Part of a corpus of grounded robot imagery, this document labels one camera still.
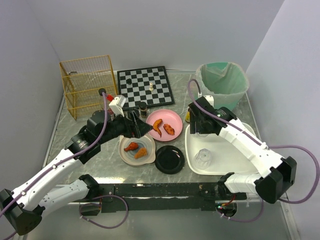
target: chessboard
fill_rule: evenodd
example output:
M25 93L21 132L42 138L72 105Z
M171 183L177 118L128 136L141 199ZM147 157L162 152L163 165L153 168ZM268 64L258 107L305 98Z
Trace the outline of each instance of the chessboard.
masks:
M140 102L146 102L148 108L175 103L164 66L118 71L117 79L119 94L126 97L124 111L138 108Z

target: wire birdcage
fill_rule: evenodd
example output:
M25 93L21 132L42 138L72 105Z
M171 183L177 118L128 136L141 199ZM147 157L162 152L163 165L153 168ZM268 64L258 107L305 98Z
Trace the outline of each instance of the wire birdcage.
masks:
M62 61L59 65L67 109L75 120L104 107L100 88L113 96L118 94L109 55Z

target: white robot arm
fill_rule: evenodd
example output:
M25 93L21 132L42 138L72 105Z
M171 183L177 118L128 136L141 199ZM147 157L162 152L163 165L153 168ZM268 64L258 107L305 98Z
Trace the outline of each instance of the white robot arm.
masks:
M216 134L236 147L257 169L256 174L230 172L218 182L219 193L258 194L263 200L274 204L295 181L297 162L292 157L284 158L269 149L249 132L242 122L227 108L214 109L212 97L203 96L196 103L209 113L240 128L247 135L222 121L202 112L194 103L190 108L190 133Z
M56 209L76 200L97 196L99 184L88 174L58 190L51 190L62 178L98 154L101 144L120 135L126 138L141 138L152 129L151 125L140 120L133 111L127 112L129 119L125 117L122 111L125 101L124 96L116 96L109 105L115 113L114 119L109 115L108 119L105 119L103 110L94 112L87 124L46 167L14 190L0 191L0 209L6 209L4 215L19 235L32 231L43 217ZM105 131L97 141L105 122Z

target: chess piece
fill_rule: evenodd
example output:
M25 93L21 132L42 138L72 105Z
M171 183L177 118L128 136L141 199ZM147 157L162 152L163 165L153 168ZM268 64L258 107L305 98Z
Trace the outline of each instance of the chess piece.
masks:
M150 82L149 90L150 90L151 92L154 90L154 85L152 84L152 82Z

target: marble table surface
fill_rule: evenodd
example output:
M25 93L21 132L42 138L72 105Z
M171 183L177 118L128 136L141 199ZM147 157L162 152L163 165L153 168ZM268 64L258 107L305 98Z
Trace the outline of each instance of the marble table surface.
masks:
M175 140L170 143L155 141L156 149L170 144L179 148L184 155L185 150L185 129L187 123L184 121L188 104L191 99L187 92L187 82L193 76L192 72L168 72L175 104L151 108L150 112L158 109L169 109L179 114L183 120L183 131ZM253 113L250 108L248 96L244 95L233 112L244 123L249 124L257 133ZM53 141L49 146L49 155L46 164L52 161L55 156L64 148L64 145L72 136L78 133L79 129L87 122L88 117L75 121L67 110L64 102L62 111L58 116L58 124L54 130ZM199 175L194 173L185 160L183 169L174 175L167 175L160 172L154 163L139 167L127 165L119 155L119 138L115 138L101 146L101 152L94 156L82 167L71 172L61 184L69 184L83 174L90 174L100 184L143 184L143 183L199 183L217 182L221 176Z

